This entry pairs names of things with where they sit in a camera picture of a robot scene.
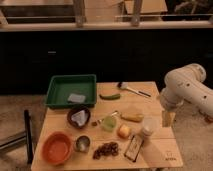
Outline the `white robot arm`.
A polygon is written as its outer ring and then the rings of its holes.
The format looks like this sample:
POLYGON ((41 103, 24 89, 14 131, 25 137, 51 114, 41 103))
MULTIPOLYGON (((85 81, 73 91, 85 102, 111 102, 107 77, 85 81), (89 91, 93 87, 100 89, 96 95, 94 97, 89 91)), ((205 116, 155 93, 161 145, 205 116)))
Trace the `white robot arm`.
POLYGON ((170 127, 174 121, 174 109, 184 101, 194 104, 208 122, 213 122, 213 89, 205 86, 206 71, 197 63, 185 65, 169 71, 165 77, 165 87, 158 98, 162 111, 162 126, 170 127))

